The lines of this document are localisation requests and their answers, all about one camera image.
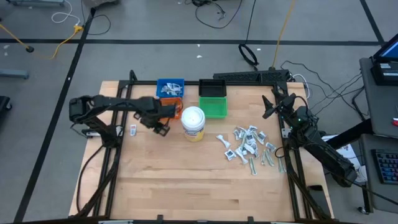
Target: white jar lid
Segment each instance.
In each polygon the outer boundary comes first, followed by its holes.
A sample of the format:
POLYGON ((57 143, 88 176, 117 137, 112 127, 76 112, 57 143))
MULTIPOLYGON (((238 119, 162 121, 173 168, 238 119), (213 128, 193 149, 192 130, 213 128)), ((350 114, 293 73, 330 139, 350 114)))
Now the white jar lid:
POLYGON ((205 114, 197 106, 190 106, 182 112, 182 124, 187 129, 197 130, 205 124, 205 114))

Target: plastic jar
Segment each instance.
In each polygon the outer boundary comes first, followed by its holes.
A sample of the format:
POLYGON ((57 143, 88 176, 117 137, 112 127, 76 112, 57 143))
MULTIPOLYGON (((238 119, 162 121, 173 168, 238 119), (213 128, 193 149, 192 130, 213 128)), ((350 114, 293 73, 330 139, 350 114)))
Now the plastic jar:
POLYGON ((200 141, 205 133, 205 113, 197 106, 190 106, 182 112, 182 127, 185 137, 191 142, 200 141))

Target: white cable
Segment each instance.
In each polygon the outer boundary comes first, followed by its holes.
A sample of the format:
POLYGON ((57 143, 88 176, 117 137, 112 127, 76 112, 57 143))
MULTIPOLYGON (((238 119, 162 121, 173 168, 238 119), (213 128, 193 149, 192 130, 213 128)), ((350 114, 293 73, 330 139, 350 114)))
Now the white cable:
POLYGON ((296 76, 300 76, 304 80, 305 86, 307 87, 307 91, 308 91, 307 99, 310 98, 310 94, 311 94, 310 93, 310 87, 308 86, 308 83, 307 83, 306 79, 301 74, 295 74, 295 75, 293 75, 293 78, 296 77, 296 76))
POLYGON ((66 1, 66 2, 69 4, 69 6, 70 6, 70 12, 69 12, 69 13, 65 13, 65 12, 56 12, 56 13, 52 14, 51 20, 52 20, 54 23, 62 23, 62 22, 65 22, 65 20, 68 19, 68 17, 71 16, 71 17, 74 17, 74 18, 78 19, 78 22, 76 23, 76 26, 78 26, 78 25, 80 24, 80 18, 71 14, 71 13, 72 13, 72 10, 73 10, 72 4, 70 4, 70 2, 68 2, 67 0, 64 0, 64 1, 66 1), (54 20, 54 16, 55 16, 55 15, 58 15, 58 14, 60 14, 60 15, 66 15, 66 16, 65 16, 65 18, 62 19, 61 21, 55 21, 55 20, 54 20))

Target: orange container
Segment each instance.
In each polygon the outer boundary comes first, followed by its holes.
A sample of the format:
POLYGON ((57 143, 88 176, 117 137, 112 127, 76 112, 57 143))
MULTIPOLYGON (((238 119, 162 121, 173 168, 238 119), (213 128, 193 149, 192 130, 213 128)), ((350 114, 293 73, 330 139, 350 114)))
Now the orange container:
POLYGON ((171 118, 171 119, 180 119, 181 118, 183 103, 182 103, 182 99, 180 97, 161 98, 160 102, 162 103, 162 106, 176 105, 175 116, 174 116, 174 118, 171 118))

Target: monitor screen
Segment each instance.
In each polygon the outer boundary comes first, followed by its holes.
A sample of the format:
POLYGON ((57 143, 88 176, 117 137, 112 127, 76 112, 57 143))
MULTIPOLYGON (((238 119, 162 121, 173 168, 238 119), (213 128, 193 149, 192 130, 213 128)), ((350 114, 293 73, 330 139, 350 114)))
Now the monitor screen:
POLYGON ((387 48, 380 56, 385 58, 398 58, 398 40, 387 48))

